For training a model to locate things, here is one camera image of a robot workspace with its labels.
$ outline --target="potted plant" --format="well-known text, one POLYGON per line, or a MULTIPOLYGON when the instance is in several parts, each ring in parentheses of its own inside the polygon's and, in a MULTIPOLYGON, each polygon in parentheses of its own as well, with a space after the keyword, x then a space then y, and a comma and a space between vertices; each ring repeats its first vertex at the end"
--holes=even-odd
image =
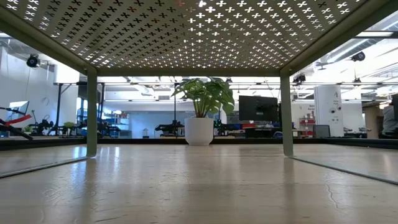
POLYGON ((25 134, 31 134, 32 131, 33 131, 33 128, 30 127, 29 125, 26 126, 26 127, 24 127, 24 129, 23 129, 23 132, 24 132, 25 134))
POLYGON ((196 117, 185 119, 185 140, 189 145, 206 146, 213 140, 213 119, 222 107, 226 114, 234 110, 233 92, 220 78, 209 77, 209 82, 199 78, 185 80, 176 86, 172 96, 183 93, 182 99, 193 101, 196 117))

